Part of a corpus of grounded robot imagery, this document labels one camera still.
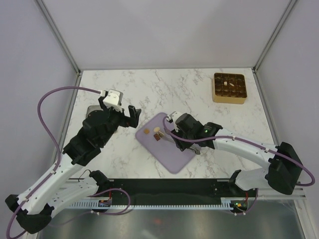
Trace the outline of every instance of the marble table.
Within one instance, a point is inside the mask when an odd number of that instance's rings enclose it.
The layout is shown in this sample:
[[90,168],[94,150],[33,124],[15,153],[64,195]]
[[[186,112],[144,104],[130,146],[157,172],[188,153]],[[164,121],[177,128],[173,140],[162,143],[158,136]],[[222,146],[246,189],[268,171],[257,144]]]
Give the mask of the marble table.
[[[243,74],[248,98],[243,105],[220,104],[212,100],[211,79],[216,72]],[[273,143],[251,69],[169,69],[84,71],[82,87],[115,89],[124,93],[122,106],[141,108],[139,128],[159,112],[189,113],[203,124],[212,121],[254,140]],[[79,91],[70,120],[66,143],[82,126],[98,95]],[[237,169],[259,166],[237,155],[204,148],[179,173],[169,173],[135,139],[136,129],[119,128],[102,153],[85,169],[100,170],[109,178],[227,178]]]

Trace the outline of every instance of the gray wall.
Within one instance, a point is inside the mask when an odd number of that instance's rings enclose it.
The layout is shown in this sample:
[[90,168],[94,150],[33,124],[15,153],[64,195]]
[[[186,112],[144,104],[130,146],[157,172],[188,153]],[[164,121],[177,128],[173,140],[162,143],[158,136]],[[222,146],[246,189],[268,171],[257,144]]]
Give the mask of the gray wall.
[[[259,71],[280,140],[291,143],[317,183],[306,188],[319,225],[319,1],[299,1]],[[303,182],[309,182],[306,174]]]
[[289,0],[44,0],[81,69],[254,66]]
[[[33,0],[0,1],[0,238],[12,215],[4,200],[19,194],[47,169],[53,144],[37,118],[47,91],[74,85],[76,75]],[[43,116],[58,136],[71,92],[56,93]],[[17,226],[11,235],[21,229]]]

